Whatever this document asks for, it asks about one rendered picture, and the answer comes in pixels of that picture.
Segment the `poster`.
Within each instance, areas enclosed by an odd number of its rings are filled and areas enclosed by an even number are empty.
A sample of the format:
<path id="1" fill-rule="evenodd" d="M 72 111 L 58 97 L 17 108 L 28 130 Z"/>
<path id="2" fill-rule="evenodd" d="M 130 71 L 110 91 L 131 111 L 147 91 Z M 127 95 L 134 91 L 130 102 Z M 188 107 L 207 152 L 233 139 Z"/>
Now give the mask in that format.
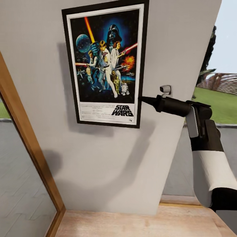
<path id="1" fill-rule="evenodd" d="M 149 0 L 61 11 L 77 123 L 139 129 Z"/>

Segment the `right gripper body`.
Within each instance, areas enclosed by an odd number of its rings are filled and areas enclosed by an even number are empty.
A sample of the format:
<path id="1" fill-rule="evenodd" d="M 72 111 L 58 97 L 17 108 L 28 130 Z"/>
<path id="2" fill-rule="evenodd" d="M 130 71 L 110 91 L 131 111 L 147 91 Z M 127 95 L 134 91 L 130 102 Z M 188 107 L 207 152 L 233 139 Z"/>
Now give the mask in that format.
<path id="1" fill-rule="evenodd" d="M 162 97 L 161 95 L 157 95 L 159 97 L 157 106 L 155 110 L 157 112 L 167 112 L 170 114 L 175 114 L 180 106 L 180 100 L 170 98 L 170 97 Z"/>

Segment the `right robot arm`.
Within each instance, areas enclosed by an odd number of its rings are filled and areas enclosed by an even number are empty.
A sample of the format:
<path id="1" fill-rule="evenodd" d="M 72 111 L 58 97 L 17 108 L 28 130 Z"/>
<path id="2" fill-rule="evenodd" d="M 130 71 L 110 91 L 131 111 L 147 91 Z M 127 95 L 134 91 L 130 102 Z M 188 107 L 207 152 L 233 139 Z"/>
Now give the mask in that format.
<path id="1" fill-rule="evenodd" d="M 138 99 L 154 106 L 157 112 L 186 117 L 193 155 L 194 193 L 202 206 L 211 208 L 237 235 L 237 181 L 224 153 L 221 133 L 210 119 L 211 106 L 172 98 L 171 85 L 160 86 L 160 91 L 164 94 L 156 98 Z"/>

